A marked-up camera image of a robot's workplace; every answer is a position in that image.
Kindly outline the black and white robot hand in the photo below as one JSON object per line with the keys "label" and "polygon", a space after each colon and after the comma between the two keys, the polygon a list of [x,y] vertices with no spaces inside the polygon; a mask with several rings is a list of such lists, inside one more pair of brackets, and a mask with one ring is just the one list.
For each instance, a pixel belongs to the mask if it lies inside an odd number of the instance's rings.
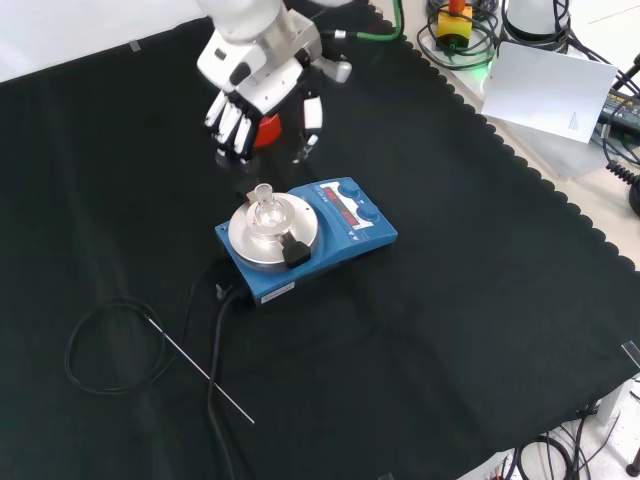
{"label": "black and white robot hand", "polygon": [[278,114],[281,106],[298,90],[306,94],[304,128],[319,131],[323,122],[320,96],[305,84],[313,69],[341,84],[349,78],[352,65],[343,58],[335,61],[320,56],[313,60],[305,50],[300,50],[274,71],[247,75],[237,86],[221,87],[204,119],[217,152],[241,163],[249,162],[260,122]]}

